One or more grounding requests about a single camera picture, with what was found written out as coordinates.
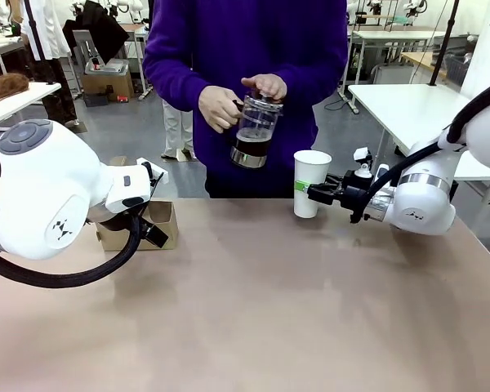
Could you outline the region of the person's left hand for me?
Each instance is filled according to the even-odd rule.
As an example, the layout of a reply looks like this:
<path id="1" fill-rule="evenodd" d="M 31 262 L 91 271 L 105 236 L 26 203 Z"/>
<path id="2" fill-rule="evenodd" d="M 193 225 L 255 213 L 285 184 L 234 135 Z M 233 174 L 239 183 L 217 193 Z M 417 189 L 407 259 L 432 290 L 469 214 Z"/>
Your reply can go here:
<path id="1" fill-rule="evenodd" d="M 260 95 L 274 101 L 281 101 L 287 95 L 287 84 L 276 74 L 257 74 L 250 78 L 242 78 L 241 83 L 256 90 Z"/>

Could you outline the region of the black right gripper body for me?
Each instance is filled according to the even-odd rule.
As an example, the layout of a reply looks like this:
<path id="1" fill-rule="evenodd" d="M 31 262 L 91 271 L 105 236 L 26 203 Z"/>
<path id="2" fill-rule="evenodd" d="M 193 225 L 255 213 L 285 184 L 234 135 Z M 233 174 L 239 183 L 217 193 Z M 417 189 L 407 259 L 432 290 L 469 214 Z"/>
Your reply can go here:
<path id="1" fill-rule="evenodd" d="M 348 170 L 341 181 L 341 207 L 355 209 L 373 182 L 369 169 Z"/>

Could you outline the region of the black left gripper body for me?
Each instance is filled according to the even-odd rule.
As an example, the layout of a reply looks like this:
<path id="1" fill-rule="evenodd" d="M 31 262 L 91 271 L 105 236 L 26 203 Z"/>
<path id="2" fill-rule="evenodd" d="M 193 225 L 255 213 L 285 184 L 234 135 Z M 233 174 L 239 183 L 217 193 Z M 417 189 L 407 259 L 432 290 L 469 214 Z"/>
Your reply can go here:
<path id="1" fill-rule="evenodd" d="M 146 207 L 147 203 L 142 203 L 123 212 L 113 213 L 103 203 L 99 203 L 90 208 L 90 222 L 99 224 L 110 231 L 121 231 L 123 229 L 132 231 L 132 223 L 136 220 L 140 232 L 147 233 L 149 231 L 149 223 L 143 218 L 143 212 Z"/>

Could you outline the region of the person's right hand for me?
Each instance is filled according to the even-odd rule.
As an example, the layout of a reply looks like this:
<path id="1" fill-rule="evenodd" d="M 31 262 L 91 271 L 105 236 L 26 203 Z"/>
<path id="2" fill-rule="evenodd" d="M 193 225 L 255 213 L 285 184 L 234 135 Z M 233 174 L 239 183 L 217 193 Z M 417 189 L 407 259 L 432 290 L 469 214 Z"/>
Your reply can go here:
<path id="1" fill-rule="evenodd" d="M 198 108 L 206 123 L 216 132 L 223 133 L 238 123 L 243 102 L 230 89 L 207 86 L 198 98 Z"/>

